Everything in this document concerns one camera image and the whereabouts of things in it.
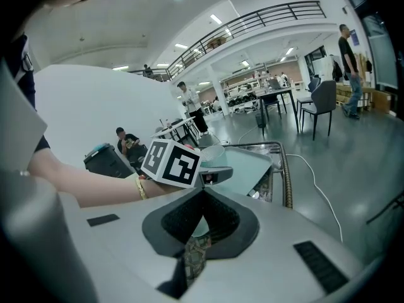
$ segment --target white pillar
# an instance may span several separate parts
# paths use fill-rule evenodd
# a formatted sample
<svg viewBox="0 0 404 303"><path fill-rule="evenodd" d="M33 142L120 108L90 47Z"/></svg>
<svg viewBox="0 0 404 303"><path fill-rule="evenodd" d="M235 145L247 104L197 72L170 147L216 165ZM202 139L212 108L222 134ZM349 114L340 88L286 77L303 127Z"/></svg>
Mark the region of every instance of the white pillar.
<svg viewBox="0 0 404 303"><path fill-rule="evenodd" d="M215 88L216 95L219 98L219 103L222 107L223 114L227 116L229 114L229 107L227 107L225 94L223 92L222 86L220 85L219 79L211 65L208 65L206 69L208 70L210 80L213 83L213 87Z"/></svg>

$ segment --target black pants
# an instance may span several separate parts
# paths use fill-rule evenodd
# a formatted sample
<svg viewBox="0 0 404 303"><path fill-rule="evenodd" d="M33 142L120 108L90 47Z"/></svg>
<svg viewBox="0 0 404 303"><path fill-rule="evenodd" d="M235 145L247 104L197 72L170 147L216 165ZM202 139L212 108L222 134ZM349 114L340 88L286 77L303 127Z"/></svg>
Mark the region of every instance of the black pants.
<svg viewBox="0 0 404 303"><path fill-rule="evenodd" d="M205 123L205 119L203 118L202 109L199 108L197 111L190 112L189 115L194 118L194 122L196 127L201 133L205 133L208 131L208 126Z"/></svg>

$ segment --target man in black t-shirt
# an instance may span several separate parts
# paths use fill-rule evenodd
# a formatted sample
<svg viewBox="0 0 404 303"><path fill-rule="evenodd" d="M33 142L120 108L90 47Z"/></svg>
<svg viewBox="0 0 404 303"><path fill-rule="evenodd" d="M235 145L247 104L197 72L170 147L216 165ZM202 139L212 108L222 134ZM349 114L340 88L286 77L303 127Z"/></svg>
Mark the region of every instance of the man in black t-shirt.
<svg viewBox="0 0 404 303"><path fill-rule="evenodd" d="M116 129L119 138L118 149L129 162L136 162L140 156L145 156L147 149L139 145L140 139L133 134L127 134L122 127Z"/></svg>
<svg viewBox="0 0 404 303"><path fill-rule="evenodd" d="M356 63L355 56L347 39L351 36L349 28L342 24L340 25L341 37L338 41L340 52L342 56L342 64L345 73L348 76L351 84L352 95L347 103L341 106L343 113L350 118L359 119L357 114L358 101L362 96L362 88L360 87L359 71Z"/></svg>

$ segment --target gold bracelet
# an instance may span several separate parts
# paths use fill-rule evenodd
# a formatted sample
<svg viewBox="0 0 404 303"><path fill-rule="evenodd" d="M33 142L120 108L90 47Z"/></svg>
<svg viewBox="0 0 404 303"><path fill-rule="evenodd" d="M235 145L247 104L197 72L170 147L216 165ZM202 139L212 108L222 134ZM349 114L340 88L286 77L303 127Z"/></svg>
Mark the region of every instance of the gold bracelet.
<svg viewBox="0 0 404 303"><path fill-rule="evenodd" d="M136 179L136 185L137 185L137 187L138 187L138 189L139 189L139 193L140 193L141 199L147 199L145 190L143 189L143 186L142 186L141 183L140 183L139 177Z"/></svg>

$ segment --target blue jeans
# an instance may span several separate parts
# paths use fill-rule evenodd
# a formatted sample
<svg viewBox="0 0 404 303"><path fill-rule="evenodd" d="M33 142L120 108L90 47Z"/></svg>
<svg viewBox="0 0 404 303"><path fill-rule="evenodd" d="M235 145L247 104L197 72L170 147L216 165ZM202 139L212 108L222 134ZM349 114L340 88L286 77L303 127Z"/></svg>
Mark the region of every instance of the blue jeans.
<svg viewBox="0 0 404 303"><path fill-rule="evenodd" d="M349 114L357 114L356 108L358 107L358 101L362 96L359 74L357 73L356 78L353 78L351 73L347 73L347 76L349 79L349 83L351 84L352 95L349 98L348 102L343 105L343 107Z"/></svg>

